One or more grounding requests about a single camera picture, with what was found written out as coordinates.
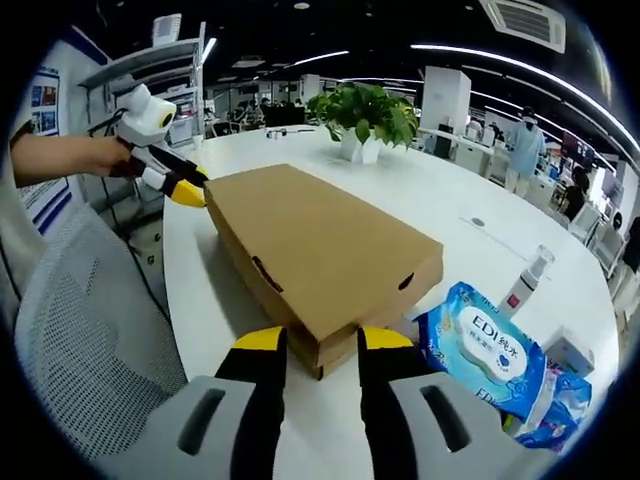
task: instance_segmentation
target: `ceiling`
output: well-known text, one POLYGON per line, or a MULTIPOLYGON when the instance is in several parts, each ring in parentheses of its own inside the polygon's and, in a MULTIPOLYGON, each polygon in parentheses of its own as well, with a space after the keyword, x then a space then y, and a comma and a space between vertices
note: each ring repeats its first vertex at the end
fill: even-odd
MULTIPOLYGON (((205 85, 228 76, 251 81, 256 75, 267 80, 295 79, 304 73, 331 78, 419 80, 419 70, 426 65, 460 68, 471 78, 474 91, 519 106, 531 105, 537 113, 576 133, 600 152, 620 152, 606 132, 624 150, 636 155, 631 142, 610 120, 547 78, 477 55, 410 48, 412 44, 466 47, 525 62, 587 93, 635 138, 640 138, 636 128, 640 92, 627 88, 638 84, 640 70, 624 57, 628 51, 624 38, 628 36, 621 33, 632 31, 635 15, 614 8, 616 4, 627 8, 629 3, 610 0, 605 9, 602 3, 596 8, 539 1, 560 11, 566 19, 564 54, 498 33, 478 0, 306 0, 310 8, 304 10, 294 8, 295 3, 297 0, 92 0, 78 2, 82 5, 73 20, 112 58, 149 47, 151 25, 157 16, 182 13, 181 38, 196 37, 200 22, 206 21, 207 37, 218 41, 203 70, 205 85), (342 50, 349 54, 290 68, 276 66, 342 50), (243 56, 259 56, 264 63, 256 68, 234 68, 243 56), (558 97, 604 131, 558 102, 558 97)), ((403 86, 417 88, 420 98, 421 85, 403 86)), ((486 105, 512 115, 518 111, 502 102, 472 95, 472 106, 486 105)), ((544 122, 541 126, 562 137, 562 130, 555 126, 544 122)))

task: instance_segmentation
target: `green leaves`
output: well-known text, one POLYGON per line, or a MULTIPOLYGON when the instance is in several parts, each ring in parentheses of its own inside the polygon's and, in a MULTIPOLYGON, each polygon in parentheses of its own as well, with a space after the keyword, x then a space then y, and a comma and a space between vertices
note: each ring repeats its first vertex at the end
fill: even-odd
POLYGON ((411 145, 418 130, 413 106, 402 97, 395 97, 379 85, 342 83, 331 94, 320 94, 308 103, 309 110, 326 125, 333 141, 340 141, 337 127, 355 128, 358 140, 364 144, 371 136, 385 145, 411 145))
POLYGON ((358 124, 356 125, 356 137, 358 137, 360 143, 364 145, 369 138, 369 135, 371 135, 371 132, 369 131, 369 120, 361 118, 358 120, 358 124))

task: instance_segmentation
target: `white flower pot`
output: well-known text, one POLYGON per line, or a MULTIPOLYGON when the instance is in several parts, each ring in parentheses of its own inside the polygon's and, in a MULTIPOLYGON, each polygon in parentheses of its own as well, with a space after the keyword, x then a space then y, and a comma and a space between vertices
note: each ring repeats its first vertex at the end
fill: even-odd
POLYGON ((342 158, 353 163, 376 163, 381 146, 382 140, 375 138, 373 131, 364 145, 362 145, 358 137, 356 137, 356 129, 350 128, 342 134, 340 153, 342 158))

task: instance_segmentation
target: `blue package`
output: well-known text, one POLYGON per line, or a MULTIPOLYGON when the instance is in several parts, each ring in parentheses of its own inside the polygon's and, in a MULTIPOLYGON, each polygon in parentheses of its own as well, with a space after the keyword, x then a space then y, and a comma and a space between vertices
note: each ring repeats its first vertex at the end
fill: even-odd
POLYGON ((457 283, 443 304, 414 321, 431 368, 447 372, 501 411, 521 420, 528 417, 546 357, 471 285, 457 283))
POLYGON ((516 440, 528 448, 560 452, 587 414, 591 403, 591 384, 584 378, 561 370, 547 370, 545 382, 553 385, 552 399, 549 402, 545 398, 547 395, 541 393, 534 410, 541 404, 542 419, 529 419, 527 425, 518 432, 516 440))

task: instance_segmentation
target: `white bottle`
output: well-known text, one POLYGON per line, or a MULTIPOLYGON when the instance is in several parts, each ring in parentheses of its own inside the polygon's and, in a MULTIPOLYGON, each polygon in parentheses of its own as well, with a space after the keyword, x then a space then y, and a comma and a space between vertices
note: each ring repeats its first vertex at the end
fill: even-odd
POLYGON ((553 264, 556 258, 544 245, 538 247, 536 256, 527 268, 525 268, 516 283, 513 284, 509 293, 504 297, 498 310, 508 319, 520 310, 522 305, 529 300, 531 294, 538 288, 538 282, 545 270, 553 264))

